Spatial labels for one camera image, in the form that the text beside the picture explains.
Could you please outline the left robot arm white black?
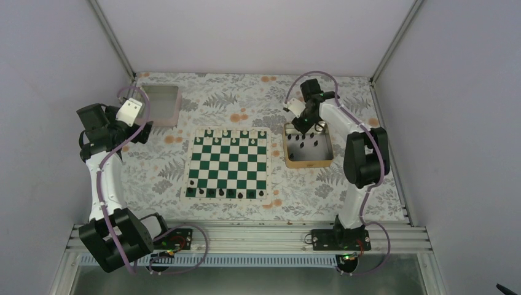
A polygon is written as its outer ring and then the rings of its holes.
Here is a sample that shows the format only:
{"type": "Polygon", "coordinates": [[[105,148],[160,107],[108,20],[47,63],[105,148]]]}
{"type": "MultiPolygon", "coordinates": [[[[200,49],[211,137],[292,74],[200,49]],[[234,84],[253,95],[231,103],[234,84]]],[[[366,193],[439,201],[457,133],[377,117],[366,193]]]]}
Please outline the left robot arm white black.
{"type": "Polygon", "coordinates": [[[130,98],[120,107],[96,103],[77,110],[84,126],[80,158],[92,185],[91,212],[79,237],[107,273],[130,266],[171,240],[158,213],[137,218],[123,197],[121,149],[128,142],[146,143],[151,132],[152,122],[135,122],[142,107],[130,98]]]}

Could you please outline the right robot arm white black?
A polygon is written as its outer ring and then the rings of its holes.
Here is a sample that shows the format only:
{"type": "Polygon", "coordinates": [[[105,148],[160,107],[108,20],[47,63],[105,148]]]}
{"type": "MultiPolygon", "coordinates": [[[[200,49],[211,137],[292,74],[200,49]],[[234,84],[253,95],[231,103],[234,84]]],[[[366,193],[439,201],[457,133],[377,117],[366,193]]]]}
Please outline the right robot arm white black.
{"type": "Polygon", "coordinates": [[[370,191],[383,182],[390,172],[388,134],[382,127],[370,128],[340,102],[337,91],[325,92],[317,79],[300,85],[303,101],[287,100],[285,110],[295,115],[294,128],[305,135],[325,122],[345,140],[343,173],[355,187],[355,194],[347,197],[327,237],[340,250],[348,250],[365,239],[367,223],[364,207],[370,191]]]}

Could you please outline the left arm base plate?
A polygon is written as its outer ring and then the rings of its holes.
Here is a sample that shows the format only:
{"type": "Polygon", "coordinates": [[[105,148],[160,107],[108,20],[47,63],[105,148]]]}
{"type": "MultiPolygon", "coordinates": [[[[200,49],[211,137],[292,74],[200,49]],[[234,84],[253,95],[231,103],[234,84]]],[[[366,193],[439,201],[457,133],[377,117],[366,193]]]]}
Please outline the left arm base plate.
{"type": "Polygon", "coordinates": [[[179,251],[190,250],[193,230],[190,228],[175,229],[166,237],[154,242],[155,250],[179,251]]]}

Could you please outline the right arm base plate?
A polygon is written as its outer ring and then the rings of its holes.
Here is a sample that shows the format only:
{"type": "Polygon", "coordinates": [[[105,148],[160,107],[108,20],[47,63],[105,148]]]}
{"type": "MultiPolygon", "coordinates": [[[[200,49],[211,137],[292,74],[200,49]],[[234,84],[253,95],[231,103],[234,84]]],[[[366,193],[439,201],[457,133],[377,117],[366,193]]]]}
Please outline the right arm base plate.
{"type": "Polygon", "coordinates": [[[372,249],[365,228],[336,232],[333,229],[313,229],[311,245],[314,251],[369,251],[372,249]]]}

